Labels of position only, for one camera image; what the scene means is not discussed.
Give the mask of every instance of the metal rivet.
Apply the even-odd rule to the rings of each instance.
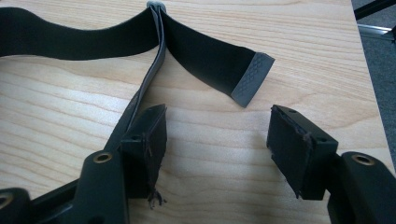
[[[6,192],[0,194],[0,210],[9,205],[14,200],[12,193]]]
[[[100,154],[97,154],[93,158],[93,161],[96,163],[103,163],[103,162],[107,162],[107,161],[111,160],[111,158],[113,158],[113,155],[111,155],[111,153],[102,152]]]
[[[373,161],[372,159],[363,156],[363,155],[359,155],[359,154],[355,154],[352,156],[352,159],[360,164],[363,165],[374,165],[375,161]]]

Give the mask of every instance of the gray carpet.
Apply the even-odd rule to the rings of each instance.
[[[356,9],[372,1],[352,0],[352,5]],[[358,23],[393,28],[396,25],[396,5],[363,18]],[[396,44],[367,37],[362,37],[361,42],[396,169]]]

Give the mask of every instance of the light wood surface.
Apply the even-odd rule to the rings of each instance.
[[[329,223],[326,201],[297,200],[265,146],[270,108],[292,107],[339,141],[392,169],[387,140],[349,0],[164,1],[174,19],[276,58],[244,109],[190,75],[167,52],[145,105],[166,104],[168,147],[149,210],[133,223]],[[0,1],[47,21],[99,29],[146,1]],[[33,198],[75,180],[138,89],[156,49],[133,57],[68,62],[0,59],[0,189]]]

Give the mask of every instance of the black nylon webbing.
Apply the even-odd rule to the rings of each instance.
[[[140,89],[126,107],[105,150],[117,150],[134,122],[146,89],[165,57],[166,46],[189,72],[218,91],[247,106],[262,84],[274,59],[202,35],[174,21],[160,7],[150,6],[139,15],[103,30],[78,30],[44,21],[15,7],[0,8],[0,57],[37,55],[63,60],[92,60],[145,52],[160,45]],[[74,191],[77,181],[68,185]],[[54,192],[63,192],[63,187]]]

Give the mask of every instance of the strap end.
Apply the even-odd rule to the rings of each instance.
[[[231,93],[231,97],[242,107],[247,107],[260,85],[264,82],[275,59],[267,54],[256,52],[247,71]]]

